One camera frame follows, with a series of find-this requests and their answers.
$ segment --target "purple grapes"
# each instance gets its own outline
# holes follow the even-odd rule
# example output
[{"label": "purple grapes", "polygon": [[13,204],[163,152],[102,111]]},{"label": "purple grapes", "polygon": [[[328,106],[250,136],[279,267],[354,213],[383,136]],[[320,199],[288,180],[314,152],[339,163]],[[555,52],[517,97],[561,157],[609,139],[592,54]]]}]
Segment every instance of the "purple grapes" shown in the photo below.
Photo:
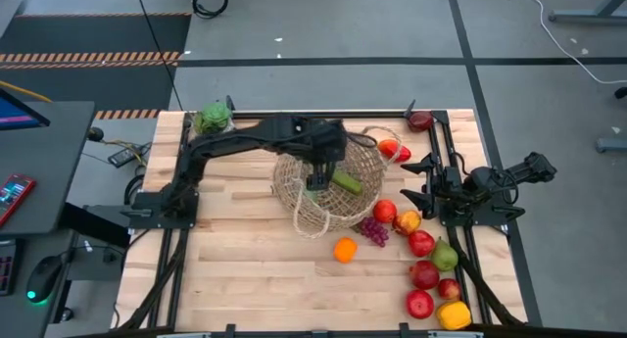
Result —
[{"label": "purple grapes", "polygon": [[388,230],[380,222],[376,221],[374,217],[365,217],[355,226],[354,231],[372,240],[373,243],[380,247],[385,247],[385,241],[390,238]]}]

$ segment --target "red phone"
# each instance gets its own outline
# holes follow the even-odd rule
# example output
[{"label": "red phone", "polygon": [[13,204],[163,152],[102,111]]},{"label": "red phone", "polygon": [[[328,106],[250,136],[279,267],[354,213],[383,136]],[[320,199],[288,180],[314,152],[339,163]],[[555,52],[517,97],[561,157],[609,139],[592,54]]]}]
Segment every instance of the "red phone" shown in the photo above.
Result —
[{"label": "red phone", "polygon": [[0,189],[0,226],[26,198],[35,186],[35,180],[21,174],[12,174]]}]

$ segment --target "computer mouse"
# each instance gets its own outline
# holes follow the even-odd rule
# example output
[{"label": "computer mouse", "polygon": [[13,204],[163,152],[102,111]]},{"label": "computer mouse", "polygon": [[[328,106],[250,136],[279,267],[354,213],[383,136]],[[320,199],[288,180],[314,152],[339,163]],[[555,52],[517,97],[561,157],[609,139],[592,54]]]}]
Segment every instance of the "computer mouse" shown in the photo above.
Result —
[{"label": "computer mouse", "polygon": [[28,284],[26,285],[26,297],[32,303],[40,303],[50,296],[63,262],[61,256],[48,256],[43,258],[32,270]]}]

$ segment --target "monitor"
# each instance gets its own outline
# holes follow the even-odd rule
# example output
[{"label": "monitor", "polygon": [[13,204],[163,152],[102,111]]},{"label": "monitor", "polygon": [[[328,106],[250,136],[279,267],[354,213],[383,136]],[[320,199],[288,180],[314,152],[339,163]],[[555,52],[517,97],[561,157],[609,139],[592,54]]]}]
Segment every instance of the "monitor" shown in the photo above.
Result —
[{"label": "monitor", "polygon": [[50,122],[0,89],[0,130],[48,126]]}]

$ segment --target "butcher block tabletop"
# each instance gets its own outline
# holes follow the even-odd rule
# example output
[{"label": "butcher block tabletop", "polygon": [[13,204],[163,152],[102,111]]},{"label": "butcher block tabletop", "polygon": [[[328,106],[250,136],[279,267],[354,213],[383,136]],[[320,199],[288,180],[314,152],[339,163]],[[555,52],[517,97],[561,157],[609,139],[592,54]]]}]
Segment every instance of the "butcher block tabletop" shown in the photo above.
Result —
[{"label": "butcher block tabletop", "polygon": [[[456,149],[467,169],[486,165],[472,110],[448,110]],[[161,112],[157,122],[144,190],[159,191],[171,181],[184,114]],[[256,121],[235,121],[244,127]],[[402,119],[344,119],[349,131],[379,125],[395,130],[411,150],[410,162],[430,152],[428,134],[410,132]],[[377,139],[385,131],[372,131]],[[446,151],[439,136],[441,151]],[[411,329],[441,328],[435,314],[427,319],[408,315],[405,297],[413,289],[409,268],[420,260],[407,238],[390,233],[384,248],[353,230],[330,232],[321,238],[301,238],[291,214],[272,194],[276,156],[252,151],[211,160],[200,183],[196,226],[189,234],[176,331],[394,330],[400,322]],[[448,163],[443,153],[444,164]],[[381,198],[393,200],[399,212],[414,205],[399,193],[419,190],[424,177],[392,165],[385,174]],[[437,219],[420,229],[447,239]],[[522,298],[506,237],[491,227],[475,226],[474,236],[483,276],[511,313],[525,320]],[[459,239],[463,245],[461,230]],[[129,250],[117,307],[125,322],[155,281],[163,231],[153,229]],[[333,258],[336,241],[355,239],[355,258],[343,265]],[[172,250],[176,237],[172,239]],[[441,277],[455,277],[452,272]],[[473,321],[481,318],[472,282],[466,277]],[[429,291],[437,306],[436,290]],[[159,323],[166,322],[170,290],[162,296]]]}]

